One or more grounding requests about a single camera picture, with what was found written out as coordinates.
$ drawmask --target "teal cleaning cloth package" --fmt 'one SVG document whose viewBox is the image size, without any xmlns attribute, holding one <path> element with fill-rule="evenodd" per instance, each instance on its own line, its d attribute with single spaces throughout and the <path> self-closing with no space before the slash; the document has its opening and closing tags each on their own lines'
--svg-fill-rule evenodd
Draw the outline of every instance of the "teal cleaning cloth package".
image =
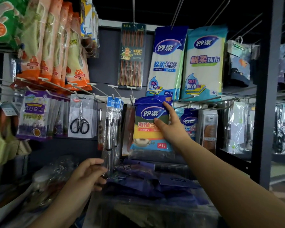
<svg viewBox="0 0 285 228">
<path fill-rule="evenodd" d="M 222 94 L 222 71 L 227 26 L 188 30 L 181 98 L 203 101 Z"/>
<path fill-rule="evenodd" d="M 188 26 L 157 27 L 146 96 L 170 95 L 178 100 Z"/>
</svg>

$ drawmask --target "scissors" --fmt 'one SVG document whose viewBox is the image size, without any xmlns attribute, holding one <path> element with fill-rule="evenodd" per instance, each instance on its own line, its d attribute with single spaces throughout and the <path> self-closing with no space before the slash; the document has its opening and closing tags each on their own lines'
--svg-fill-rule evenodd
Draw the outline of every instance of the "scissors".
<svg viewBox="0 0 285 228">
<path fill-rule="evenodd" d="M 76 130 L 73 130 L 73 125 L 76 124 Z M 84 124 L 87 125 L 87 130 L 86 131 L 83 131 L 83 127 L 84 127 Z M 72 131 L 72 133 L 78 133 L 80 131 L 80 133 L 82 134 L 86 134 L 88 131 L 89 131 L 89 128 L 90 128 L 90 124 L 89 122 L 87 121 L 87 119 L 85 119 L 83 116 L 82 116 L 82 102 L 80 103 L 80 110 L 79 110 L 79 116 L 78 118 L 74 119 L 72 122 L 71 122 L 71 126 L 70 126 L 70 129 Z"/>
</svg>

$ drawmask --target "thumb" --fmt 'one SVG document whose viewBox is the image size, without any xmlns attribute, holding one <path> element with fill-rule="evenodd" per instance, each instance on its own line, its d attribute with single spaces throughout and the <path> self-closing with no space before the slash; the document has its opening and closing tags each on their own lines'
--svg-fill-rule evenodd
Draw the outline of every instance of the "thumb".
<svg viewBox="0 0 285 228">
<path fill-rule="evenodd" d="M 102 176 L 104 173 L 108 171 L 105 167 L 99 167 L 95 171 L 93 171 L 89 176 L 87 176 L 87 180 L 91 182 L 93 185 L 97 181 L 97 179 Z"/>
<path fill-rule="evenodd" d="M 165 130 L 166 126 L 168 126 L 166 123 L 164 123 L 162 120 L 158 118 L 154 119 L 154 123 L 158 128 L 160 128 L 162 132 Z"/>
</svg>

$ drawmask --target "blue and yellow hanging package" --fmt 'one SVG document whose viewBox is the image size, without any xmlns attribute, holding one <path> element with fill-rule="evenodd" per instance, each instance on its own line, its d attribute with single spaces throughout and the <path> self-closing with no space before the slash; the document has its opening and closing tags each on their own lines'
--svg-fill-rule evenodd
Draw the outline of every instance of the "blue and yellow hanging package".
<svg viewBox="0 0 285 228">
<path fill-rule="evenodd" d="M 227 26 L 224 25 L 204 26 L 188 31 L 181 98 L 194 94 L 197 95 L 195 101 L 203 101 L 221 95 L 227 32 Z"/>
<path fill-rule="evenodd" d="M 179 99 L 188 26 L 157 27 L 146 96 Z"/>
<path fill-rule="evenodd" d="M 135 101 L 135 124 L 131 150 L 172 151 L 172 147 L 164 139 L 160 129 L 155 125 L 158 118 L 168 124 L 169 113 L 163 102 L 172 104 L 171 96 L 148 96 Z"/>
<path fill-rule="evenodd" d="M 195 141 L 195 134 L 198 124 L 198 111 L 184 108 L 178 108 L 175 109 L 175 111 L 187 134 L 193 141 Z"/>
</svg>

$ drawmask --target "person's right hand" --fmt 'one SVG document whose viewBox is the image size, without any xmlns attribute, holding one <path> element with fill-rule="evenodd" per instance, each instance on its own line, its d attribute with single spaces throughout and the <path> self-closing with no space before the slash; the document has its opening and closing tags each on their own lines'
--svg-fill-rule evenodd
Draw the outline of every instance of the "person's right hand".
<svg viewBox="0 0 285 228">
<path fill-rule="evenodd" d="M 183 124 L 180 122 L 178 115 L 176 114 L 173 107 L 168 103 L 164 102 L 163 105 L 169 111 L 171 117 L 170 125 L 167 125 L 162 120 L 155 118 L 155 125 L 161 130 L 164 138 L 170 142 L 176 149 L 180 150 L 183 142 L 187 139 L 191 140 L 188 136 Z"/>
</svg>

